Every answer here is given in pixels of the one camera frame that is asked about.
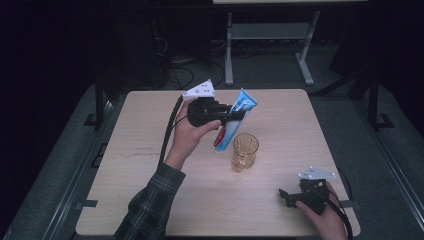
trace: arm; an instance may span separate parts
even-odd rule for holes
[[[114,234],[114,239],[163,239],[172,202],[185,174],[184,162],[194,151],[200,139],[218,128],[220,121],[209,122],[199,128],[187,120],[184,102],[176,117],[172,147],[163,164],[160,164],[146,188],[141,190],[128,205],[128,213]]]
[[[334,193],[329,195],[329,199],[338,205],[336,194],[329,182],[326,182],[327,188]],[[312,209],[300,201],[296,202],[296,207],[305,214],[318,230],[323,240],[343,240],[347,239],[344,223],[337,213],[329,206],[325,206],[321,215],[316,214]]]

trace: wooden tabletop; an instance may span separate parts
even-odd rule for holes
[[[297,174],[310,166],[337,173],[334,160],[305,91],[247,90],[257,101],[238,133],[259,140],[255,164],[231,170],[230,145],[216,153],[218,131],[204,136],[186,160],[187,174],[177,193],[167,227],[169,236],[308,236],[310,222],[287,208],[278,189],[299,193]],[[217,90],[215,99],[233,104],[238,90]],[[132,197],[155,172],[169,116],[181,91],[131,92],[116,123],[76,230],[81,235],[112,235]],[[347,200],[340,177],[331,180]],[[360,226],[346,209],[354,235]]]

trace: gray floor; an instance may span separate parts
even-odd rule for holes
[[[268,46],[255,57],[235,58],[232,89],[301,88],[315,92],[341,77],[328,69],[336,49],[328,45],[310,49],[307,63],[314,86],[303,82],[294,58],[297,45]],[[223,66],[222,56],[213,60]],[[207,79],[217,83],[223,74],[215,64],[198,62],[186,68],[195,76],[190,87]],[[189,81],[187,72],[175,73],[182,82]],[[224,83],[216,87],[226,88]],[[174,87],[167,84],[162,90],[170,89]],[[405,197],[408,192],[403,188],[409,183],[416,199],[424,199],[424,140],[383,87],[379,112],[386,113],[395,128],[373,131],[364,120],[367,97],[353,102],[347,97],[349,89],[347,84],[325,97],[311,97],[311,102],[336,165],[351,185],[362,228],[355,239],[424,239],[417,221],[420,216],[412,210],[416,202]],[[90,165],[99,160],[98,149],[108,142],[124,100],[125,95],[108,106],[105,123],[94,131],[94,127],[83,126],[87,115],[95,112],[94,88],[87,90],[12,223],[9,239],[109,239],[79,236],[75,224],[97,172]],[[393,164],[401,171],[393,171]]]

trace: toothpaste tube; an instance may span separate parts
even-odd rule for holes
[[[222,152],[227,148],[228,144],[230,143],[231,139],[233,139],[244,119],[246,119],[250,111],[256,105],[257,101],[242,88],[234,105],[230,109],[230,113],[233,111],[246,111],[246,114],[241,121],[227,122],[225,126],[221,128],[221,131],[218,133],[214,143],[216,152]]]

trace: shirt sleeve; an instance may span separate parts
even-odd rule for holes
[[[172,202],[184,178],[184,173],[160,164],[146,188],[129,203],[113,239],[164,239]]]

